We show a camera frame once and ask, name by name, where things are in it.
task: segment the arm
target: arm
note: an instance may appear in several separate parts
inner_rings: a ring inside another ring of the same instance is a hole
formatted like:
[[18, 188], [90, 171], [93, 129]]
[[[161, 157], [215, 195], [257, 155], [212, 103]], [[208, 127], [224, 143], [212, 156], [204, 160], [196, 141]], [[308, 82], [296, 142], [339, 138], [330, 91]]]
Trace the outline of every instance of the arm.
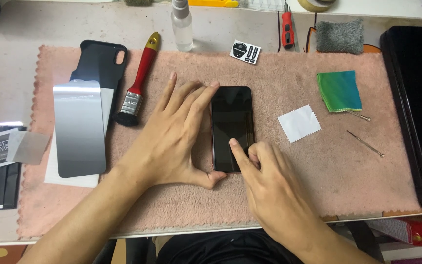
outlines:
[[200, 171], [191, 162], [191, 148], [203, 112], [219, 83], [196, 89], [199, 81], [189, 81], [174, 92], [176, 81], [177, 74], [172, 72], [143, 131], [105, 179], [44, 235], [19, 264], [92, 263], [149, 187], [181, 182], [211, 189], [226, 177], [221, 171]]
[[258, 142], [247, 158], [235, 139], [229, 144], [246, 183], [250, 211], [270, 237], [305, 264], [379, 264], [320, 219], [277, 146]]

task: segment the gray plush sponge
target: gray plush sponge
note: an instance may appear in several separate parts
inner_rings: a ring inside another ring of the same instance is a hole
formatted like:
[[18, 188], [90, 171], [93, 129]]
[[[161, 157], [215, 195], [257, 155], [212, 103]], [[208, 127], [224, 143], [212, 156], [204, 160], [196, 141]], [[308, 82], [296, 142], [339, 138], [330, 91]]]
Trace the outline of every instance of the gray plush sponge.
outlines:
[[315, 25], [317, 50], [360, 54], [364, 50], [362, 19], [344, 23], [319, 21]]

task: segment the metal ferrule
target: metal ferrule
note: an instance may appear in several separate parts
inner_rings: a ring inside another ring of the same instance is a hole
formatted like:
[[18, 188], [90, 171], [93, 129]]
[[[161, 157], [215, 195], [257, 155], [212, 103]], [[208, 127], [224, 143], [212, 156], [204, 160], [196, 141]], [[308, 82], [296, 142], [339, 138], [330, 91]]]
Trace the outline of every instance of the metal ferrule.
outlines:
[[142, 100], [143, 97], [140, 94], [127, 92], [120, 112], [137, 116]]

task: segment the fingernail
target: fingernail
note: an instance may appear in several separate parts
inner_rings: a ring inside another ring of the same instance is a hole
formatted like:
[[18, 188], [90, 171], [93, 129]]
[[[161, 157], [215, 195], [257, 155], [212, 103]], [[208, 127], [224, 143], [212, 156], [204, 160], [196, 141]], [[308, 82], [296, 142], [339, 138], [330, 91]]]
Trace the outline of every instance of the fingernail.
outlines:
[[231, 143], [231, 145], [233, 145], [233, 146], [235, 146], [235, 145], [237, 145], [237, 144], [238, 144], [238, 142], [237, 142], [237, 140], [236, 140], [236, 139], [231, 139], [231, 140], [229, 141], [229, 143]]

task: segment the red brush handle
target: red brush handle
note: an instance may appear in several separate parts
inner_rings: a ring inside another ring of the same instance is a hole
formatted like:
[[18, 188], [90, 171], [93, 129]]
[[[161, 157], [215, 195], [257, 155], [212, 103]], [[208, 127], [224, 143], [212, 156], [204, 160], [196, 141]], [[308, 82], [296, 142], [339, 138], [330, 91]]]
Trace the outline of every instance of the red brush handle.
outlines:
[[141, 87], [143, 87], [144, 80], [146, 79], [146, 74], [151, 67], [154, 57], [156, 57], [157, 51], [152, 48], [145, 47], [143, 50], [143, 55], [141, 56], [141, 61], [139, 62], [138, 73], [136, 74], [135, 83], [128, 89], [130, 93], [136, 93], [141, 95]]
[[283, 34], [281, 35], [281, 41], [283, 47], [288, 49], [294, 45], [294, 31], [293, 22], [291, 20], [291, 12], [285, 12], [281, 16], [283, 18]]

